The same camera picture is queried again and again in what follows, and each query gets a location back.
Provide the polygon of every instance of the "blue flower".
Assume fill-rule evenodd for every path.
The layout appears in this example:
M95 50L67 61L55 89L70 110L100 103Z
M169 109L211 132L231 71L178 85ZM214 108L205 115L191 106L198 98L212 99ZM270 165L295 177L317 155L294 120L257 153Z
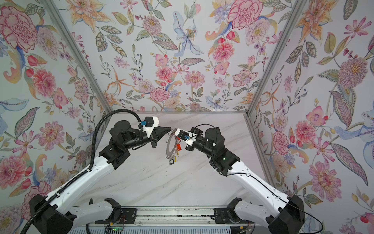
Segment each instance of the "blue flower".
M45 174L44 178L46 179L46 182L51 185L53 183L54 177L56 176L56 169L47 168L47 171L45 171L44 174Z
M176 89L173 89L171 92L170 92L170 96L171 97L176 97L178 96L178 91Z
M0 57L3 57L3 55L8 56L6 49L8 49L8 46L3 45L3 43L0 41Z
M175 53L175 57L182 57L184 54L185 49L190 49L192 53L199 55L203 54L200 50L200 48L197 45L192 44L191 40L194 39L194 37L197 34L196 25L194 25L192 28L186 29L186 33L183 30L184 26L184 19L178 12L173 12L174 17L174 24L173 29L177 33L177 40L182 43L182 48L179 52Z

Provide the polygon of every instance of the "red berry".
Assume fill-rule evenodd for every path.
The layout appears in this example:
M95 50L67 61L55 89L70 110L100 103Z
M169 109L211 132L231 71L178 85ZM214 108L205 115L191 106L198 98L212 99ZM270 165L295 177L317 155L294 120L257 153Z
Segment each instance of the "red berry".
M364 216L361 216L361 217L360 217L360 220L361 220L362 222L364 222L364 223L368 223L368 222L369 222L369 220L368 220L366 217L364 217Z
M33 76L33 74L34 74L34 70L33 69L27 69L26 70L26 76L27 77L32 77Z
M303 146L303 143L301 141L297 141L297 145L301 148Z

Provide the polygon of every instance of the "orange lily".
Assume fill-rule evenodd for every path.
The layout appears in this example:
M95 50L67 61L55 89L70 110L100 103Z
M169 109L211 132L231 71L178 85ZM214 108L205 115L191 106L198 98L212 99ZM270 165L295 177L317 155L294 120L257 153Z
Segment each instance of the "orange lily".
M121 84L122 85L127 85L127 86L130 86L130 87L133 87L133 85L128 85L126 83L123 83L124 80L127 80L127 79L123 79L123 80L118 80L118 75L117 75L117 72L116 70L114 69L114 67L112 66L113 70L114 70L114 73L116 75L116 80L113 81L112 83L108 84L108 88L106 91L108 91L109 87L112 86L112 88L114 87L117 87L117 90L119 90L117 96L121 93Z
M273 103L273 110L275 111L275 107L274 107L274 99L278 101L278 99L274 96L275 93L278 91L278 88L280 86L281 82L279 82L279 85L277 87L277 89L273 92L273 93L270 93L270 92L264 92L262 95L266 94L266 103L263 104L263 106L267 105L270 101Z

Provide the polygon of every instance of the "pink carnation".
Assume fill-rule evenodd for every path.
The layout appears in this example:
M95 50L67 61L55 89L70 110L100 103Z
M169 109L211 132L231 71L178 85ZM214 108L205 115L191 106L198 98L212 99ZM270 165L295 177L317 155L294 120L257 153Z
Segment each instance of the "pink carnation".
M39 186L31 186L30 191L25 195L24 202L22 203L22 218L26 220L29 220L31 218L29 204L31 198L33 198L37 194L45 196L51 191L52 190L50 188L50 185L45 181L41 181Z
M289 148L287 146L289 144L289 141L287 139L287 136L281 131L276 131L273 134L273 138L274 148L279 152L279 154L285 155L286 153L288 153Z
M262 11L263 4L259 0L236 0L230 8L228 22L232 28L246 28L255 22Z
M214 50L213 57L217 62L224 62L234 54L234 50L231 43L224 42L219 44Z
M56 79L51 72L39 69L33 75L33 85L39 94L44 97L50 97L55 91Z
M306 119L309 120L315 126L321 126L326 123L324 119L324 111L321 106L314 108L309 114L306 115Z
M155 101L164 101L169 98L169 91L165 90L164 87L155 88L150 92L150 98Z
M302 143L313 143L316 138L316 130L309 121L299 121L296 124L296 136Z
M168 80L173 75L173 70L168 66L159 67L156 71L156 76L161 80Z
M18 46L28 52L37 43L37 31L30 17L12 6L1 8L0 32L14 49Z
M15 186L22 179L25 170L26 164L22 157L12 155L3 158L0 162L0 187L6 189L8 185Z

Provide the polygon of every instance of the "green leaf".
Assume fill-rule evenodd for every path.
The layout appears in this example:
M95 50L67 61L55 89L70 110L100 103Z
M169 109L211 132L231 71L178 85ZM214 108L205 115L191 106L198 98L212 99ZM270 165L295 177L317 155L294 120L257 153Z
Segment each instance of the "green leaf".
M127 20L126 16L124 16L123 14L119 12L112 12L112 14L115 16L118 23L125 25L125 26L129 24L129 21Z
M132 32L134 32L134 25L131 25L127 28L127 34L126 35L130 35Z
M267 0L263 2L262 4L265 7L274 7L274 6L278 6L280 3L281 3L280 0Z
M347 20L352 13L355 11L358 4L358 0L346 0L343 9L343 19Z
M324 47L325 52L327 54L332 53L335 48L335 44L336 44L335 35L332 33L327 33L327 38L326 38L325 47Z
M190 14L190 9L188 8L186 4L184 4L184 15L188 17L189 14Z
M314 194L308 194L305 196L305 198L312 203L313 205L317 205L321 202L323 202L321 199L319 199L316 195Z
M300 75L301 75L301 63L298 62L297 66L296 66L296 69L295 69L295 82L296 83L299 81Z
M116 29L113 26L109 26L109 25L102 26L101 29L104 30L104 31L106 31L107 33L110 33L110 34L120 34L121 33L120 30Z
M347 36L346 38L344 38L344 39L339 43L339 45L336 47L336 51L335 51L335 54L334 54L335 57L336 57L338 54L340 54L340 52L344 49L344 47L346 46L346 43L347 43L349 37L350 37L350 36Z
M160 2L160 5L161 5L162 7L168 7L168 6L171 6L170 2L168 2L168 1L162 1L162 2Z
M278 11L282 11L282 10L284 10L285 8L286 8L286 6L284 6L284 5L276 6L276 7L273 9L272 13L274 13L274 12L278 12Z
M307 80L306 80L306 82L304 83L304 85L307 85L307 84L309 84L311 81L312 81L312 79L313 79L313 77L311 76L311 77L309 77Z
M199 89L197 90L197 95L200 95L200 94L203 93L203 88L204 88L204 87L201 87L201 88L199 88Z
M332 82L338 82L339 81L338 73L339 73L339 70L330 69L330 70L326 70L326 71L324 71L320 74L317 74L317 76L322 77L322 78L326 78L326 79L328 79L329 81L332 81Z
M118 45L113 44L113 43L112 43L112 46L113 46L113 48L115 49L115 51L116 51L117 53L119 53L120 55L122 55L122 56L124 56L124 57L127 57L125 51L124 51L121 47L119 47Z
M154 11L154 15L155 15L157 18L159 18L159 19L165 20L164 17L163 17L163 15L162 15L162 13L161 13L161 11L159 11L159 10L155 10L155 11Z
M135 41L139 41L143 38L147 38L147 37L150 37L151 34L149 34L146 30L141 30L138 35L137 35L137 38L135 39Z
M65 135L65 139L66 139L66 143L68 143L69 145L71 145L73 143L73 138L67 132L66 132L66 135Z
M109 34L109 35L107 35L107 38L109 38L112 42L114 42L116 44L120 44L120 43L123 42L121 40L121 38L117 37L116 35Z
M132 92L133 92L133 90L128 91L128 92L126 93L126 97L130 97L131 94L132 94Z
M33 15L33 14L35 14L37 12L37 10L38 10L38 6L37 5L29 3L26 6L25 13L28 14L28 15Z
M328 62L330 62L332 59L333 59L333 57L327 56L327 57L321 59L321 61L319 61L317 64L324 65L324 64L327 64Z
M285 14L284 14L280 19L279 19L279 22L278 22L278 23L282 22L282 21L285 20L285 19L288 19L290 13L291 13L290 11L287 12L287 13L285 13Z
M248 88L247 88L247 87L243 87L243 88L241 88L241 89L236 90L236 91L234 92L234 96L236 96L236 95L242 93L244 90L248 90Z
M31 127L35 119L36 111L39 108L40 107L35 107L30 109L21 119L17 121L14 127L14 134L16 135L17 139L22 133L26 132Z

